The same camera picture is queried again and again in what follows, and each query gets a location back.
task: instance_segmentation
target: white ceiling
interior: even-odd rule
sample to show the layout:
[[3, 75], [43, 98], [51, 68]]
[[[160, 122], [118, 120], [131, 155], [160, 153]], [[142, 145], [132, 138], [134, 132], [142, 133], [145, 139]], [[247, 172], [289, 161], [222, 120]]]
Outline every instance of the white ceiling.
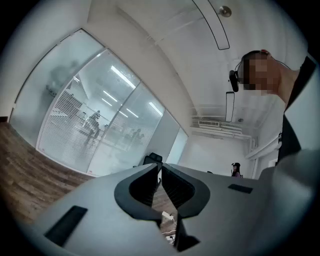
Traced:
[[[275, 59], [298, 69], [307, 43], [291, 20], [267, 0], [210, 0], [218, 11], [228, 6], [232, 15], [219, 15], [230, 48], [219, 50], [212, 32], [192, 0], [119, 0], [121, 11], [141, 26], [171, 61], [195, 106], [192, 115], [225, 120], [226, 92], [232, 91], [229, 71], [252, 50], [267, 49]], [[259, 127], [274, 96], [235, 93], [232, 122]]]

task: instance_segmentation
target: chair backrest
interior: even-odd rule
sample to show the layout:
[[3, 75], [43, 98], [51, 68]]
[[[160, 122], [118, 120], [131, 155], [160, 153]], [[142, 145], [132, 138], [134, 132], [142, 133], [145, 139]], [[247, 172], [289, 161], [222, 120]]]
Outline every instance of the chair backrest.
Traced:
[[156, 154], [156, 153], [151, 153], [150, 155], [149, 155], [149, 157], [151, 157], [152, 159], [154, 159], [155, 161], [157, 161], [157, 162], [162, 162], [162, 156], [161, 155], [158, 155], [158, 154]]
[[156, 163], [158, 165], [158, 172], [162, 168], [162, 156], [156, 153], [151, 153], [150, 155], [146, 155], [143, 160], [143, 165]]

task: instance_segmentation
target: white wall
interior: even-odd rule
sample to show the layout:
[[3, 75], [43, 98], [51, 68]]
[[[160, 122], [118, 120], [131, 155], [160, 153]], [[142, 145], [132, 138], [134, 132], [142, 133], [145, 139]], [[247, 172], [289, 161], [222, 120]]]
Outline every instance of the white wall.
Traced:
[[232, 138], [210, 138], [191, 135], [187, 140], [179, 165], [214, 174], [230, 176], [231, 164], [240, 163], [240, 173], [251, 178], [254, 161], [245, 159], [248, 143]]
[[140, 164], [144, 162], [145, 156], [150, 155], [152, 152], [162, 156], [162, 162], [165, 163], [175, 142], [179, 128], [179, 124], [168, 111], [165, 111], [145, 149]]
[[158, 46], [148, 43], [148, 34], [121, 16], [106, 0], [92, 1], [84, 28], [142, 79], [189, 134], [190, 96], [168, 58]]
[[91, 0], [40, 2], [16, 28], [0, 59], [0, 116], [9, 116], [26, 78], [54, 44], [88, 19]]

